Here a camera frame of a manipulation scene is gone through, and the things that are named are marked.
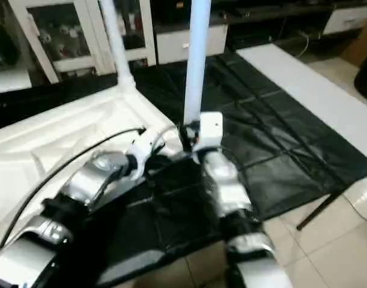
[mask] white floor tile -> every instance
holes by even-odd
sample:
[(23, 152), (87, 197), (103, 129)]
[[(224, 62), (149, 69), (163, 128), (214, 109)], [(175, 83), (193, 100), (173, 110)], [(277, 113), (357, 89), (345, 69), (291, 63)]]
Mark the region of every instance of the white floor tile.
[(224, 242), (217, 242), (186, 257), (196, 286), (217, 278), (227, 269)]
[(345, 196), (357, 211), (367, 218), (367, 177), (357, 181), (346, 190)]
[(281, 216), (282, 221), (306, 254), (341, 237), (363, 223), (350, 204), (343, 197), (340, 197), (301, 232), (297, 231), (296, 225), (322, 201), (323, 199), (319, 199)]
[(221, 276), (203, 286), (203, 288), (227, 288), (224, 276)]
[(135, 286), (134, 281), (128, 281), (126, 283), (119, 284), (119, 285), (115, 286), (114, 288), (133, 288), (134, 286)]
[(367, 288), (367, 223), (309, 258), (330, 288)]
[(194, 288), (189, 267), (181, 258), (158, 270), (151, 271), (135, 280), (134, 288)]
[(281, 265), (287, 265), (305, 256), (281, 219), (274, 218), (266, 221), (264, 227), (274, 243), (275, 255)]
[(354, 80), (359, 70), (358, 67), (341, 58), (318, 61), (310, 63), (308, 66), (367, 105), (367, 99), (354, 86)]
[(286, 266), (286, 273), (294, 288), (328, 288), (307, 257)]

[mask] shelf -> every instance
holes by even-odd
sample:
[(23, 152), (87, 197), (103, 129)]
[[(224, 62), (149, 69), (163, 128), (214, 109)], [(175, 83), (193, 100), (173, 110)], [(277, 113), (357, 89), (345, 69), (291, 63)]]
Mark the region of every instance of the shelf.
[[(210, 16), (209, 26), (226, 25), (227, 22), (220, 16), (212, 13)], [(162, 24), (161, 22), (154, 21), (154, 32), (157, 34), (169, 33), (174, 31), (182, 31), (190, 29), (190, 20), (181, 23), (174, 24)]]
[(148, 51), (146, 48), (136, 48), (126, 50), (126, 58), (128, 61), (147, 58)]
[(311, 13), (323, 13), (333, 11), (330, 5), (294, 5), (269, 6), (255, 8), (236, 8), (235, 10), (219, 11), (220, 17), (226, 19), (227, 24), (242, 24), (272, 20), (288, 16), (301, 16)]

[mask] robotic arm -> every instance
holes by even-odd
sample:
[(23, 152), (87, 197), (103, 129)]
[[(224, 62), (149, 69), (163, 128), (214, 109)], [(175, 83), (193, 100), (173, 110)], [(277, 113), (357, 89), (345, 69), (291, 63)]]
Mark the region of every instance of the robotic arm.
[[(222, 114), (203, 113), (200, 123), (181, 133), (186, 152), (203, 168), (202, 179), (209, 194), (229, 263), (228, 287), (291, 288), (274, 258), (271, 240), (264, 233), (238, 171), (219, 149)], [(74, 237), (113, 181), (128, 176), (139, 179), (152, 154), (155, 130), (147, 130), (134, 141), (127, 154), (99, 152), (77, 170), (53, 199), (43, 201), (41, 214), (0, 251), (0, 287), (47, 287), (67, 261)]]
[(53, 199), (45, 199), (40, 215), (0, 251), (0, 287), (45, 287), (90, 209), (114, 180), (137, 169), (133, 155), (93, 155)]
[(238, 180), (238, 170), (221, 152), (205, 154), (203, 182), (213, 199), (226, 243), (228, 287), (291, 288), (274, 258), (274, 246), (256, 217), (249, 196)]

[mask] white table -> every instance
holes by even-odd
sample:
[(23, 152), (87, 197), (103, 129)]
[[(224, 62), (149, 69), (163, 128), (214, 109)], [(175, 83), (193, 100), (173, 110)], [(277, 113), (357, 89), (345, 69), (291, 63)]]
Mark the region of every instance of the white table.
[[(367, 105), (274, 44), (238, 54), (367, 157)], [(367, 218), (367, 178), (345, 195)]]

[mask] drawer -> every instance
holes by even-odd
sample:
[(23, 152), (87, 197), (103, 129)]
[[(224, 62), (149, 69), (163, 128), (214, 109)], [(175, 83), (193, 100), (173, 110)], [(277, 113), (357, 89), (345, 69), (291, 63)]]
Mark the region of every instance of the drawer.
[[(225, 50), (227, 25), (208, 29), (206, 55), (221, 54)], [(187, 60), (189, 57), (189, 30), (157, 34), (159, 64)]]
[(362, 28), (367, 20), (367, 7), (338, 9), (330, 16), (323, 34)]

